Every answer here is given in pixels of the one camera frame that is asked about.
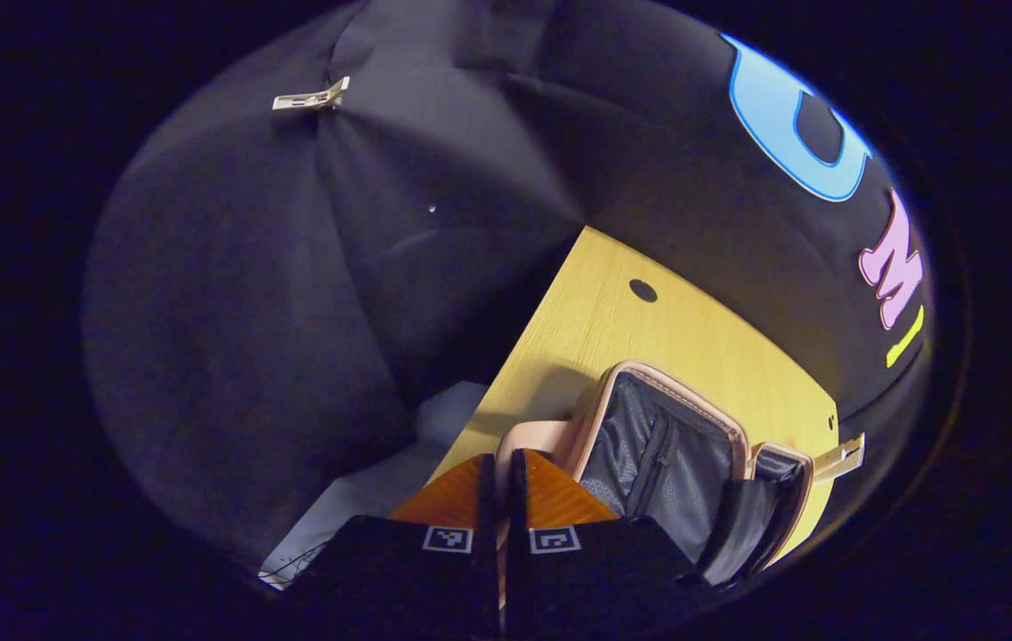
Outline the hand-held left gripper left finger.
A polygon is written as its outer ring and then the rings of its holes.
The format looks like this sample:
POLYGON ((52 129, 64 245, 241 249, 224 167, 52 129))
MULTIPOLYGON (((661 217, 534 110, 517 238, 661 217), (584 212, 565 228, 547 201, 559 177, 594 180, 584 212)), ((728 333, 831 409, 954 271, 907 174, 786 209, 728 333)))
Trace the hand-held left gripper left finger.
POLYGON ((288 590, 299 628, 317 638, 493 638, 499 597, 490 454, 387 518, 346 520, 288 590))

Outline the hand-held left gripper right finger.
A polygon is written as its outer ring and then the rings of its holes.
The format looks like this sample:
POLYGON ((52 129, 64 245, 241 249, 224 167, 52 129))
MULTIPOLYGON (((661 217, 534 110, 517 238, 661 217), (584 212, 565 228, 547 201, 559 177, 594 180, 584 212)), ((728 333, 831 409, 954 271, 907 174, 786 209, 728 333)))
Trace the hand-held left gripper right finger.
POLYGON ((619 518, 529 448, 510 455, 503 552, 509 638, 668 636, 725 597, 651 518, 619 518))

